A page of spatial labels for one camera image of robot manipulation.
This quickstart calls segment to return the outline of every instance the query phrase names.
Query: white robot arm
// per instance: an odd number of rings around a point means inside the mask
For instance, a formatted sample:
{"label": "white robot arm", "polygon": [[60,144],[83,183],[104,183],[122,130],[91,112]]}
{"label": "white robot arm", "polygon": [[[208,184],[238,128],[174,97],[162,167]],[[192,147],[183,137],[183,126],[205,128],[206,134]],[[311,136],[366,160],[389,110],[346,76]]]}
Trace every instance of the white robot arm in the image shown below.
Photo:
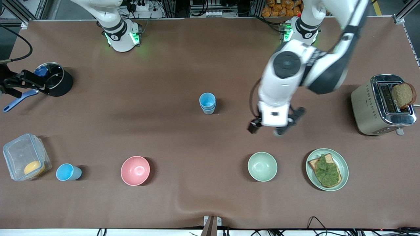
{"label": "white robot arm", "polygon": [[118,52],[127,52],[140,44],[141,25],[122,19],[118,7],[122,0],[71,0],[91,13],[105,31],[108,43]]}
{"label": "white robot arm", "polygon": [[[326,94],[340,87],[347,75],[347,64],[364,25],[369,0],[303,2],[305,8],[301,17],[293,20],[291,40],[280,45],[263,72],[258,90],[259,114],[248,127],[253,134],[261,126],[272,126],[276,136],[283,135],[305,113],[304,108],[293,110],[290,107],[291,97],[299,86],[316,94]],[[342,28],[333,53],[310,46],[326,8],[336,16]]]}

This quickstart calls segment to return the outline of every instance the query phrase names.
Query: blue cup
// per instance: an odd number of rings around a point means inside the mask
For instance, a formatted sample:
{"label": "blue cup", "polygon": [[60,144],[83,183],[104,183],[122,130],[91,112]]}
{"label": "blue cup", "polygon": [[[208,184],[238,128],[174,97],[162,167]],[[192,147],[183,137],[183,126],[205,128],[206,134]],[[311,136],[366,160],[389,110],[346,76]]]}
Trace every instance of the blue cup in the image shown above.
{"label": "blue cup", "polygon": [[76,180],[81,176],[81,169],[72,164],[62,164],[57,169],[55,176],[60,181]]}
{"label": "blue cup", "polygon": [[200,106],[203,109],[203,112],[207,115],[210,115],[214,112],[216,108],[216,97],[211,93],[203,93],[200,96]]}
{"label": "blue cup", "polygon": [[216,97],[211,93],[203,93],[200,96],[200,105],[203,109],[211,110],[216,106]]}
{"label": "blue cup", "polygon": [[206,115],[211,115],[211,114],[213,114],[214,109],[216,109],[216,103],[214,103],[213,108],[211,108],[211,109],[205,109],[203,106],[201,106],[201,109],[203,109],[203,112]]}

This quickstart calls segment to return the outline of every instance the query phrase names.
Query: black pot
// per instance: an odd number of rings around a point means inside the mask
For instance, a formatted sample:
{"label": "black pot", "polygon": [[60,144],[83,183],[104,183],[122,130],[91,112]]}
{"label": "black pot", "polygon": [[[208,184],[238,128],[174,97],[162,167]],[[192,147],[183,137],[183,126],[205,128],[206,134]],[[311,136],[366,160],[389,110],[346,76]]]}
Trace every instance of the black pot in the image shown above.
{"label": "black pot", "polygon": [[73,86],[73,77],[65,71],[60,64],[47,62],[38,66],[38,68],[41,66],[47,68],[47,73],[43,76],[43,78],[46,78],[47,88],[50,89],[48,95],[59,97],[71,90],[71,87]]}

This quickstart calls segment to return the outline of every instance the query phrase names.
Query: toaster slot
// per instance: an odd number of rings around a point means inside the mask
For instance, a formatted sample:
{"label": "toaster slot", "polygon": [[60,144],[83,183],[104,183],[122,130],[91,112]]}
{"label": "toaster slot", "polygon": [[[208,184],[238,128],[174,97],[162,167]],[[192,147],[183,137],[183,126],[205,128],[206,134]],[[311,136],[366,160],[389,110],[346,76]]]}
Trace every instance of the toaster slot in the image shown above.
{"label": "toaster slot", "polygon": [[396,83],[384,83],[379,84],[379,91],[381,93],[382,103],[385,107],[385,112],[388,114],[410,114],[410,110],[408,108],[400,109],[391,94],[392,87],[397,85]]}

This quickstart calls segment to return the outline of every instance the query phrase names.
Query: toaster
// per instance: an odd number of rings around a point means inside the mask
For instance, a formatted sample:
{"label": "toaster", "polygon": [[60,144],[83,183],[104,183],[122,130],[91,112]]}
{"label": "toaster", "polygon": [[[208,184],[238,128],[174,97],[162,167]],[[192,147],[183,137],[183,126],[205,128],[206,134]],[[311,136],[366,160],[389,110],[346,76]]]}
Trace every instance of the toaster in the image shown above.
{"label": "toaster", "polygon": [[400,109],[392,98],[392,87],[403,83],[396,75],[376,75],[351,94],[357,127],[366,135],[382,135],[396,131],[403,135],[405,126],[417,119],[412,105]]}

